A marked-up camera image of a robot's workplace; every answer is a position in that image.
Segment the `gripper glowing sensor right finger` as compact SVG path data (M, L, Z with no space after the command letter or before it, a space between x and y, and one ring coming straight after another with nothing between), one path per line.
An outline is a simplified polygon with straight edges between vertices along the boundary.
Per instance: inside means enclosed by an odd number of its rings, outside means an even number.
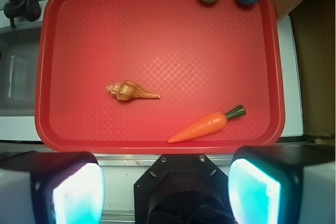
M335 223L335 148L240 147L228 193L238 223Z

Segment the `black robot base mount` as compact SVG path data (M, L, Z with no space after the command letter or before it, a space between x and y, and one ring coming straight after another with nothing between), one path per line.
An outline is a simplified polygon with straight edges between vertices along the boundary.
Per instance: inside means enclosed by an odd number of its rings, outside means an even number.
M135 223L234 223L228 176L206 155L162 155L134 183Z

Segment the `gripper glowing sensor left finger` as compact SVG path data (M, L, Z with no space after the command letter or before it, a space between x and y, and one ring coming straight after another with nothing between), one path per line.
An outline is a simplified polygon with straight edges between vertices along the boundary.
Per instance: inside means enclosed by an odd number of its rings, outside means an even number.
M1 223L99 223L104 191L89 152L1 153Z

